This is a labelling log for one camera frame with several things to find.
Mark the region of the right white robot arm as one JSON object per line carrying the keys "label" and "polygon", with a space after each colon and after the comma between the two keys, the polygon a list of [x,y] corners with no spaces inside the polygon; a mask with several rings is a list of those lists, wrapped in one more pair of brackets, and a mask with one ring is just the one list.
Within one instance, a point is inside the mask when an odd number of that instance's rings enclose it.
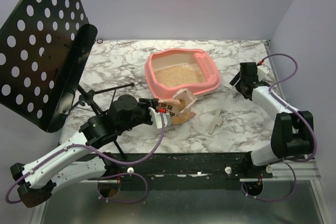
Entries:
{"label": "right white robot arm", "polygon": [[312,154],[316,146],[312,136],[312,113],[293,108],[272,93],[270,85],[258,76],[260,66],[255,62],[241,63],[238,74],[229,83],[245,99],[259,105],[274,121],[270,143],[245,154],[241,171],[249,178],[259,174],[261,166]]}

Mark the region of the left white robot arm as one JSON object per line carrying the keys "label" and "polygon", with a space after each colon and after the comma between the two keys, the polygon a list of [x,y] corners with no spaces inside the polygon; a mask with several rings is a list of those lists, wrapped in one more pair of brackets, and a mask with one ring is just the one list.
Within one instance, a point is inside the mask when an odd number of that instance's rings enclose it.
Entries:
{"label": "left white robot arm", "polygon": [[164,133],[172,120],[166,109],[158,106],[158,99],[136,100],[131,95],[122,95],[111,102],[107,111],[91,117],[72,138],[48,154],[28,164],[12,165],[18,202],[28,208],[36,207],[69,182],[112,179],[117,171],[115,164],[133,166],[151,157],[153,151],[137,161],[120,161],[98,149],[141,124],[153,125]]}

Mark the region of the silver metal litter scoop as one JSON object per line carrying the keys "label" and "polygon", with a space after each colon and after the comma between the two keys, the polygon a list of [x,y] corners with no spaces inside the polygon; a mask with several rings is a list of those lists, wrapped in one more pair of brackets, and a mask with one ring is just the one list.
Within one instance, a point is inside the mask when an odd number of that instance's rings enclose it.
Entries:
{"label": "silver metal litter scoop", "polygon": [[233,98],[237,97],[240,93],[238,91],[235,91],[233,94]]}

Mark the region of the grey bag sealing clip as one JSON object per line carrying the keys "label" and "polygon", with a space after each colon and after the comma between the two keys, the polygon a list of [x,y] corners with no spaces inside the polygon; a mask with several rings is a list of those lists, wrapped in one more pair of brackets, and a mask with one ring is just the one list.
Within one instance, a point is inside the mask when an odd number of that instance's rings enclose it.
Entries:
{"label": "grey bag sealing clip", "polygon": [[221,114],[221,109],[217,109],[216,110],[216,113],[209,125],[209,128],[208,128],[208,134],[213,134],[214,130],[215,130],[215,127],[216,126],[221,126],[222,124],[222,118],[220,117],[220,114]]}

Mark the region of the beige cat litter bag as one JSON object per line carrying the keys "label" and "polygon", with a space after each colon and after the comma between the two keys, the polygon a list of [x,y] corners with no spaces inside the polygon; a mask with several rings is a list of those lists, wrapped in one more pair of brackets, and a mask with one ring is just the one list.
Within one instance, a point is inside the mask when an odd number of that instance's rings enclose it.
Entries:
{"label": "beige cat litter bag", "polygon": [[170,114],[172,125],[183,124],[192,119],[196,113],[192,111],[197,97],[187,88],[180,89],[172,99],[159,99],[160,109]]}

